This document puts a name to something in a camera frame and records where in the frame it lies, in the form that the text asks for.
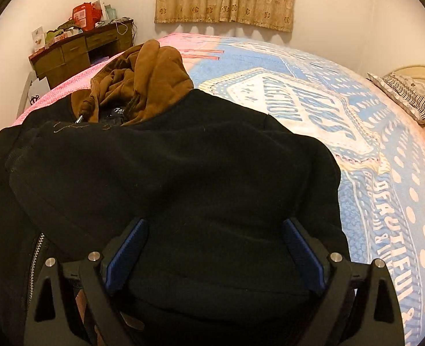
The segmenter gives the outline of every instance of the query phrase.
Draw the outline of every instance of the white wall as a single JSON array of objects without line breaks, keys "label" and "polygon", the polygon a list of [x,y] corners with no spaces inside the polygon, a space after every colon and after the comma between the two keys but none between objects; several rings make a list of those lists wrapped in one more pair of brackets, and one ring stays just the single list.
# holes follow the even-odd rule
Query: white wall
[{"label": "white wall", "polygon": [[91,0],[12,0],[0,16],[0,129],[16,119],[20,97],[32,67],[31,32],[55,29],[72,9]]},{"label": "white wall", "polygon": [[[15,119],[31,70],[31,32],[53,29],[71,9],[95,0],[12,0],[0,17],[0,129]],[[425,8],[419,0],[295,0],[294,31],[280,33],[237,23],[154,24],[155,0],[101,0],[119,17],[134,18],[137,43],[171,32],[248,37],[306,50],[362,75],[425,64]]]}]

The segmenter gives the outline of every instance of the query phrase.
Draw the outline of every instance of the pillow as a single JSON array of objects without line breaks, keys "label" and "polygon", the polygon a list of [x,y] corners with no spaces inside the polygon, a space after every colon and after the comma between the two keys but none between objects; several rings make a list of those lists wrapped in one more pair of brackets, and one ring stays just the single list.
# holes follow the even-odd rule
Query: pillow
[{"label": "pillow", "polygon": [[425,83],[395,73],[379,78],[368,73],[371,82],[397,103],[419,125],[425,124]]}]

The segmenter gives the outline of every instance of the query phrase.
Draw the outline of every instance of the metal zipper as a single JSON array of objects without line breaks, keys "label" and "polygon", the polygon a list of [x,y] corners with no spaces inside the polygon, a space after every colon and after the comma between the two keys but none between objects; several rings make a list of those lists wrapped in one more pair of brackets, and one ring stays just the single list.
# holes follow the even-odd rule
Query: metal zipper
[{"label": "metal zipper", "polygon": [[33,286],[35,284],[36,260],[38,259],[39,250],[41,249],[41,246],[43,245],[43,241],[44,241],[44,234],[41,233],[39,235],[38,241],[36,241],[35,251],[33,253],[33,258],[32,258],[32,265],[30,266],[29,305],[33,298]]}]

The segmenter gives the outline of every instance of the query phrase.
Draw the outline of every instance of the bed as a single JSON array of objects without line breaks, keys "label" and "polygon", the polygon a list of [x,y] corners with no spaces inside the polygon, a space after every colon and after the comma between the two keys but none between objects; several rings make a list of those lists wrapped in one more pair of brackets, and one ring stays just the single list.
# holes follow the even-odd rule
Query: bed
[{"label": "bed", "polygon": [[[195,87],[326,144],[342,171],[339,203],[351,258],[387,263],[406,346],[417,346],[425,336],[424,130],[365,78],[315,55],[194,34],[168,35],[160,43],[181,52]],[[107,62],[50,91],[15,125],[31,110],[89,88]]]}]

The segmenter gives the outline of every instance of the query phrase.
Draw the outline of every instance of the silver bolt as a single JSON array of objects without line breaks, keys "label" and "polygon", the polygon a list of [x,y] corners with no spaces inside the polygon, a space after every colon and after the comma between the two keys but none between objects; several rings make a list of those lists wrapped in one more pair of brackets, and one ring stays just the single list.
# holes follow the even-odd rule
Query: silver bolt
[{"label": "silver bolt", "polygon": [[46,260],[47,267],[53,267],[55,263],[56,263],[56,260],[53,257],[50,257],[49,259]]},{"label": "silver bolt", "polygon": [[100,252],[93,251],[93,252],[89,253],[87,258],[92,262],[96,262],[97,260],[100,259]]},{"label": "silver bolt", "polygon": [[375,266],[376,266],[376,267],[378,267],[378,268],[383,268],[383,267],[385,267],[385,262],[384,262],[384,260],[382,260],[382,259],[375,259],[375,260],[374,260],[374,264],[375,264]]},{"label": "silver bolt", "polygon": [[331,257],[331,260],[339,263],[342,261],[342,255],[339,254],[338,252],[333,252],[331,255],[329,255]]}]

